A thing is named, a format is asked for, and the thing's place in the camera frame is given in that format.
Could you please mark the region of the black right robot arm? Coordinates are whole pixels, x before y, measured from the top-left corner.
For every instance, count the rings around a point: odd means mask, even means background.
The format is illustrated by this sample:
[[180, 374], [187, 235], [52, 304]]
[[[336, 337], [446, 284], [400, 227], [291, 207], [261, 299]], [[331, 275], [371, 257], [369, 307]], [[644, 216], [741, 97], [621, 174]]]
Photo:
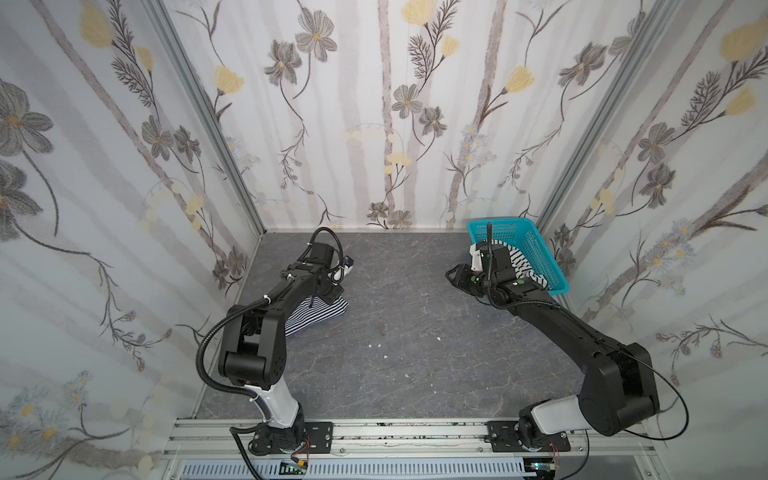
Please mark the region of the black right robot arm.
[[569, 285], [531, 220], [472, 220], [467, 229], [470, 260], [449, 270], [447, 280], [534, 326], [583, 374], [578, 393], [520, 410], [513, 436], [522, 448], [544, 448], [572, 430], [603, 436], [630, 432], [661, 413], [657, 383], [663, 376], [649, 352], [596, 330], [557, 302]]

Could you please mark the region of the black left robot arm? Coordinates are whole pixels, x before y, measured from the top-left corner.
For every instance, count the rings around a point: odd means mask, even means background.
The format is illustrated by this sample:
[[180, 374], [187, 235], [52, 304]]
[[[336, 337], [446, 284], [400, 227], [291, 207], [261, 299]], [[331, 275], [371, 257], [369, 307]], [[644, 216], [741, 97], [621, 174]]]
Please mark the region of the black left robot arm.
[[262, 414], [254, 427], [230, 429], [240, 450], [257, 456], [310, 450], [303, 407], [283, 378], [287, 338], [346, 313], [342, 282], [353, 266], [338, 235], [321, 226], [274, 288], [231, 307], [200, 341], [195, 368], [203, 383], [246, 397]]

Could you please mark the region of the black white striped tank top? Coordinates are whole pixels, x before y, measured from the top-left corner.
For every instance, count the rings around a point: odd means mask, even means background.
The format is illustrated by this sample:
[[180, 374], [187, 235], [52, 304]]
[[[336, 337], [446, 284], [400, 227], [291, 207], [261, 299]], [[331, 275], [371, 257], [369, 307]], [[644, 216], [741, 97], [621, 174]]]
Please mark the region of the black white striped tank top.
[[546, 289], [548, 280], [545, 276], [534, 271], [531, 262], [523, 252], [500, 240], [480, 241], [475, 243], [482, 251], [484, 271], [488, 270], [490, 260], [493, 260], [493, 272], [509, 271], [516, 279], [532, 280], [539, 287]]

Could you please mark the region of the teal plastic basket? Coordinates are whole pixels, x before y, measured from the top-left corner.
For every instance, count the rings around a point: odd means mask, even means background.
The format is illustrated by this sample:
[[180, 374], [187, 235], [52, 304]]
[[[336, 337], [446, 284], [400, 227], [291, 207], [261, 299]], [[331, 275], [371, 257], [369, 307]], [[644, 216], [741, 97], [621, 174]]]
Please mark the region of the teal plastic basket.
[[494, 240], [517, 248], [533, 271], [547, 280], [551, 295], [565, 295], [570, 291], [565, 275], [532, 220], [519, 217], [470, 220], [467, 231], [472, 244], [486, 239], [488, 223], [492, 224]]

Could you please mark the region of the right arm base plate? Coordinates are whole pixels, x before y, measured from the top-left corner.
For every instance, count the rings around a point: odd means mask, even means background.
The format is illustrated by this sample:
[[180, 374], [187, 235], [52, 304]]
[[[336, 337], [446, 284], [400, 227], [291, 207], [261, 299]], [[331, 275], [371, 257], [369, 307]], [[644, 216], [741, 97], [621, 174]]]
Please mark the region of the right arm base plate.
[[485, 440], [491, 444], [494, 453], [571, 451], [571, 445], [565, 433], [544, 434], [526, 419], [521, 426], [518, 425], [518, 421], [488, 421], [486, 427]]

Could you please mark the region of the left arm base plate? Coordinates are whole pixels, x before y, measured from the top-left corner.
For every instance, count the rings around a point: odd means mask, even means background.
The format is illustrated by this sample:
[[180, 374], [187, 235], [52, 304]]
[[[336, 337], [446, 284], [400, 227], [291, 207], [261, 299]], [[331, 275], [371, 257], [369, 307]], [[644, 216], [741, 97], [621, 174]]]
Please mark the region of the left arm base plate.
[[308, 452], [329, 454], [332, 447], [332, 422], [307, 422], [288, 429], [262, 424], [248, 444], [248, 451], [256, 456]]

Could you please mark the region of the blue white striped tank top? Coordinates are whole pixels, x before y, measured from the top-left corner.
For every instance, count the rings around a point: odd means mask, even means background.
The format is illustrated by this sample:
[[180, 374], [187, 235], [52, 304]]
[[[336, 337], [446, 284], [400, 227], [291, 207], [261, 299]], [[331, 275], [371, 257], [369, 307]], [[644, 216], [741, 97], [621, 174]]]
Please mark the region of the blue white striped tank top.
[[319, 297], [307, 297], [286, 320], [285, 334], [289, 337], [314, 324], [340, 317], [346, 313], [348, 306], [344, 298], [328, 304]]

